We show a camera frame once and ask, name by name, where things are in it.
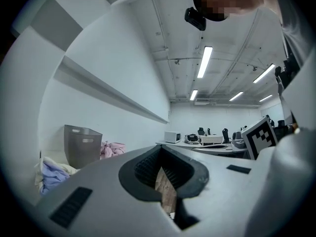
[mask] fluorescent ceiling light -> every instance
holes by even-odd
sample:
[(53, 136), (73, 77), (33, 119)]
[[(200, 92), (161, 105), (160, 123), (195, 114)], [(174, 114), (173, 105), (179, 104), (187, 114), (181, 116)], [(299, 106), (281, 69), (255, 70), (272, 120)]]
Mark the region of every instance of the fluorescent ceiling light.
[(191, 96), (191, 99), (190, 99), (191, 101), (193, 101), (193, 100), (195, 99), (197, 93), (198, 93), (198, 90), (197, 90), (197, 89), (195, 89), (195, 90), (192, 92), (192, 96)]
[(235, 97), (233, 97), (230, 101), (233, 101), (233, 100), (235, 100), (236, 98), (238, 98), (240, 95), (242, 95), (243, 94), (243, 92), (241, 91), (241, 92), (239, 92)]
[(272, 97), (272, 95), (265, 97), (264, 99), (261, 99), (259, 102), (265, 101), (266, 99)]
[(213, 51), (213, 48), (210, 46), (206, 46), (204, 48), (204, 54), (203, 54), (203, 58), (202, 58), (202, 62), (201, 62), (201, 66), (199, 68), (197, 78), (203, 78), (204, 73), (205, 73), (206, 68), (207, 68), (207, 65), (208, 65), (208, 62), (209, 62), (209, 59), (211, 58), (211, 55), (212, 55), (212, 51)]
[(276, 66), (274, 64), (271, 64), (267, 70), (265, 70), (253, 83), (257, 83), (260, 81), (263, 77), (265, 77), (272, 69), (274, 69)]

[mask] microwave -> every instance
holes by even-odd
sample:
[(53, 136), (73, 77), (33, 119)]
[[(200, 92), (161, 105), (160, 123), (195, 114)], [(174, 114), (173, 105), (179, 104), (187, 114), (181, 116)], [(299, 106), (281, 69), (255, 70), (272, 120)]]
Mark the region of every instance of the microwave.
[(178, 143), (181, 141), (180, 132), (164, 132), (164, 141), (169, 143)]

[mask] laundry basket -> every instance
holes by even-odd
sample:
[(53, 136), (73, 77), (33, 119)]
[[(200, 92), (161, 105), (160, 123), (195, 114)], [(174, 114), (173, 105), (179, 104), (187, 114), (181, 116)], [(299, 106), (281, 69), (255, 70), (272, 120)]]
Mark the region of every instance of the laundry basket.
[(64, 127), (64, 149), (71, 167), (79, 169), (99, 160), (101, 142), (101, 133), (71, 125)]
[(202, 146), (204, 146), (204, 143), (221, 144), (223, 142), (222, 136), (209, 135), (209, 136), (199, 136), (199, 138), (201, 139)]

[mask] floor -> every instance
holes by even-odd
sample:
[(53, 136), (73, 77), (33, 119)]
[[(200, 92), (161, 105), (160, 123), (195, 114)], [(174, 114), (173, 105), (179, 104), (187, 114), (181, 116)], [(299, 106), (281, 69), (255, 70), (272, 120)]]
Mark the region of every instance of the floor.
[(155, 190), (162, 193), (162, 208), (164, 211), (168, 215), (175, 212), (177, 193), (162, 168), (160, 169), (156, 179)]

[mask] pink cloth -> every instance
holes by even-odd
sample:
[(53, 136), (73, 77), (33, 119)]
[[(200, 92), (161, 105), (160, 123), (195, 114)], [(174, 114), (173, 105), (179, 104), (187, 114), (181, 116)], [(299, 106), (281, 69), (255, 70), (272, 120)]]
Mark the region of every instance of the pink cloth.
[(100, 159), (107, 159), (113, 156), (124, 154), (126, 147), (121, 143), (110, 143), (108, 141), (102, 142), (101, 144), (101, 155)]

